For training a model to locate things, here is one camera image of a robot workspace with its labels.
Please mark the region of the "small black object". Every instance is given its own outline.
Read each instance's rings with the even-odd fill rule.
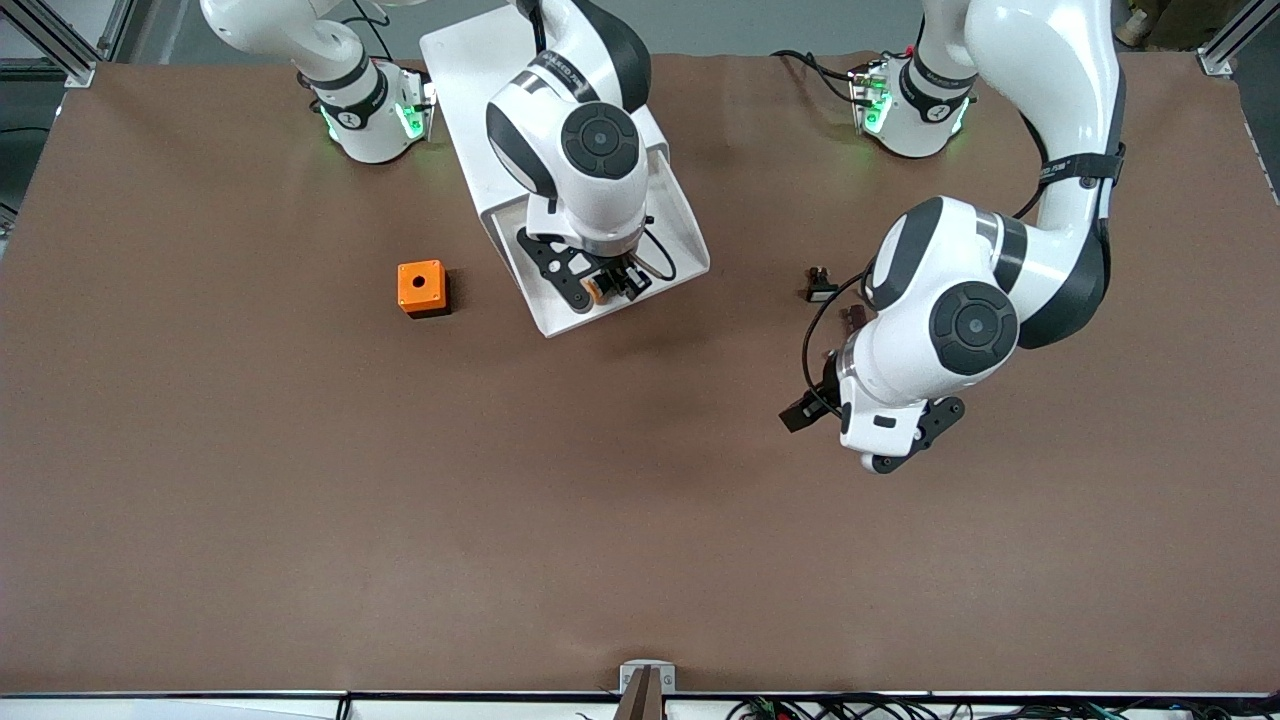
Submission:
[[[840,318],[845,320],[845,334],[854,334],[870,322],[865,305],[850,305],[840,311]]]
[[[942,400],[927,404],[924,413],[920,413],[920,424],[916,425],[918,437],[911,443],[911,451],[904,457],[877,455],[872,457],[872,469],[881,475],[887,475],[897,470],[902,466],[902,462],[915,457],[916,452],[933,447],[933,442],[938,439],[938,436],[960,421],[960,418],[964,418],[964,401],[959,397],[943,397]]]
[[[809,284],[804,288],[806,302],[826,302],[840,287],[827,277],[827,268],[809,268]]]
[[[827,355],[827,364],[822,368],[822,382],[818,383],[818,392],[822,393],[822,400],[826,400],[827,405],[832,407],[840,405],[840,378],[836,377],[835,352]],[[827,405],[823,405],[813,391],[805,391],[800,400],[792,402],[782,413],[778,413],[778,419],[787,427],[787,430],[795,433],[817,423],[823,415],[828,415],[831,411],[827,410]]]
[[[538,265],[543,279],[552,283],[575,313],[588,313],[595,302],[582,284],[584,281],[594,282],[603,296],[616,292],[627,300],[635,300],[653,286],[649,275],[636,268],[627,256],[599,258],[570,247],[559,236],[532,237],[525,228],[520,228],[516,233],[516,242]],[[557,251],[552,247],[552,242],[559,242],[564,249]],[[582,258],[588,263],[579,273],[570,269],[575,258]]]

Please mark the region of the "brown table surface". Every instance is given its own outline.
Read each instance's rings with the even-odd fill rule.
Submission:
[[[1021,205],[995,92],[908,161],[780,60],[657,58],[712,272],[545,340],[443,127],[361,167],[287,67],[100,68],[0,265],[0,689],[1274,689],[1280,213],[1234,85],[1124,64],[1100,315],[890,477],[778,421],[796,293]],[[453,316],[397,309],[422,258]]]

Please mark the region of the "green led light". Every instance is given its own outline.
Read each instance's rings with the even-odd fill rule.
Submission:
[[[404,135],[407,135],[410,140],[422,137],[422,113],[397,102],[396,117],[401,119],[401,124],[404,126]]]
[[[338,131],[333,127],[333,118],[329,117],[329,111],[320,108],[320,117],[324,118],[324,124],[329,127],[329,138],[338,142]]]
[[[969,109],[969,99],[964,99],[964,104],[956,110],[956,123],[951,126],[951,135],[960,132],[960,126],[964,123],[964,111]]]
[[[884,117],[888,115],[892,106],[893,96],[888,92],[881,95],[879,100],[867,110],[867,132],[879,132],[884,127]]]

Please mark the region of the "wire bundle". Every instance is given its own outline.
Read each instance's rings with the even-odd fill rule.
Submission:
[[[378,32],[378,28],[389,27],[392,24],[390,17],[384,17],[380,20],[375,20],[374,18],[369,17],[369,13],[365,12],[365,6],[360,4],[360,0],[351,0],[351,4],[356,6],[356,10],[360,13],[360,17],[347,18],[344,20],[338,20],[338,22],[340,22],[344,26],[349,26],[351,23],[367,23],[369,29],[374,31],[374,37],[378,38],[378,44],[383,46],[383,54],[371,55],[371,58],[379,60],[387,60],[388,63],[392,61],[392,51],[387,49],[387,41],[383,40],[383,33]]]
[[[933,705],[948,705],[942,698],[905,698],[878,693],[847,693],[812,697],[755,697],[733,706],[726,720],[864,720],[873,712],[888,715],[892,720],[943,720],[932,707],[923,705],[924,700]],[[1271,696],[1263,702],[1248,703],[1228,701],[1225,703],[1190,702],[1170,697],[1144,697],[1128,705],[1103,707],[1084,698],[1047,698],[1055,702],[1025,705],[1010,712],[984,715],[980,720],[1129,720],[1125,712],[1130,710],[1184,711],[1193,720],[1234,720],[1235,717],[1265,717],[1275,720],[1271,712],[1276,710],[1280,696]],[[817,705],[817,715],[800,703]],[[973,703],[956,702],[945,720],[974,720]]]

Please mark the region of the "black strap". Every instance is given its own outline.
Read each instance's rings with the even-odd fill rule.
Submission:
[[[972,87],[977,77],[974,76],[965,82]],[[924,92],[911,79],[911,63],[902,65],[902,72],[897,77],[897,85],[902,90],[902,100],[906,100],[908,105],[915,108],[915,111],[920,114],[920,120],[929,124],[945,123],[969,99],[966,92],[945,100]]]
[[[324,108],[329,119],[347,129],[365,129],[369,126],[369,118],[371,118],[374,113],[376,113],[387,101],[387,91],[389,86],[387,74],[383,69],[378,65],[374,65],[374,69],[378,70],[378,82],[374,85],[374,91],[360,102],[346,108],[329,102],[320,102],[320,106]]]
[[[946,90],[969,90],[973,87],[973,83],[978,81],[978,73],[966,78],[950,78],[933,72],[933,69],[925,65],[924,60],[920,59],[919,45],[916,45],[916,51],[911,55],[911,63],[915,65],[915,72],[920,73],[920,77]]]
[[[349,73],[342,76],[338,79],[306,78],[307,87],[314,87],[316,90],[342,90],[349,85],[353,85],[357,79],[360,79],[365,74],[365,70],[367,69],[369,69],[369,54],[366,53],[360,56],[360,63],[356,63],[356,67],[352,68]]]
[[[1098,152],[1080,152],[1068,155],[1057,160],[1051,160],[1041,167],[1041,184],[1053,184],[1068,178],[1082,178],[1080,184],[1093,187],[1097,181],[1110,179],[1112,184],[1120,182],[1120,170],[1124,168],[1124,143],[1115,155],[1102,155]]]

